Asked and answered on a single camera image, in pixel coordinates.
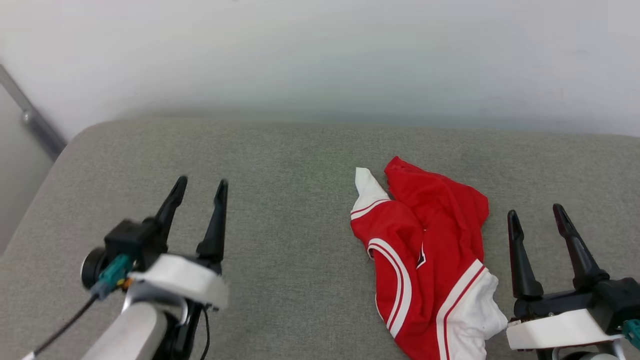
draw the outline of black cable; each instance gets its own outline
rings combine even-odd
[[[36,348],[36,350],[33,351],[33,356],[34,357],[38,356],[38,354],[40,354],[43,350],[49,347],[49,345],[51,345],[54,341],[56,341],[60,337],[60,335],[64,334],[65,331],[67,331],[71,327],[71,325],[73,325],[74,322],[76,322],[80,318],[80,316],[82,316],[89,309],[89,307],[93,305],[93,303],[97,299],[98,299],[98,295],[91,296],[89,301],[86,302],[86,304],[74,315],[74,317],[72,317],[69,321],[67,321],[67,323],[60,328],[60,330],[56,331],[53,335],[51,335],[51,337],[49,337],[49,339],[47,339],[47,341],[42,343],[42,345],[40,345],[38,348]]]
[[[209,333],[209,314],[207,313],[208,307],[205,307],[202,312],[204,313],[205,325],[207,327],[207,344],[204,346],[204,351],[202,352],[202,356],[200,360],[204,360],[205,356],[207,356],[207,352],[209,351],[209,343],[211,342],[211,334]]]

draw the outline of couch cushion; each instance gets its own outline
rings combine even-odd
[[[194,253],[218,181],[230,182],[223,271],[230,307],[212,316],[211,359],[401,359],[374,304],[374,267],[349,227],[356,167],[385,184],[399,155],[489,198],[485,264],[512,316],[506,213],[517,209],[547,292],[572,270],[551,206],[559,202],[600,266],[640,279],[640,139],[625,136],[320,125],[232,125],[146,119],[101,124],[69,144],[0,263],[0,354],[17,359],[87,299],[80,267],[121,219],[152,215],[189,176],[169,238]],[[79,359],[115,319],[123,296],[98,303],[46,352]],[[204,345],[204,326],[194,358]],[[503,334],[488,359],[531,359]],[[639,359],[631,350],[628,359]]]

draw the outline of cloth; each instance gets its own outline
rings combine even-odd
[[[484,341],[507,326],[498,279],[482,264],[486,197],[398,157],[385,173],[395,200],[357,168],[351,212],[374,259],[380,317],[412,359],[484,359]]]

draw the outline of red fabric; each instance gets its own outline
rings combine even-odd
[[[471,264],[484,259],[481,226],[488,201],[469,186],[398,157],[385,173],[396,200],[369,204],[373,207],[354,218],[351,227],[374,258],[376,305],[396,343],[412,359],[440,359],[436,315]],[[361,210],[354,209],[352,218]],[[409,307],[400,322],[407,297]],[[395,334],[394,327],[399,327]]]

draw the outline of white wall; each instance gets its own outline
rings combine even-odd
[[[0,85],[0,255],[53,164],[22,125],[21,114]]]
[[[637,0],[5,0],[0,61],[68,139],[152,114],[640,135],[638,14]]]

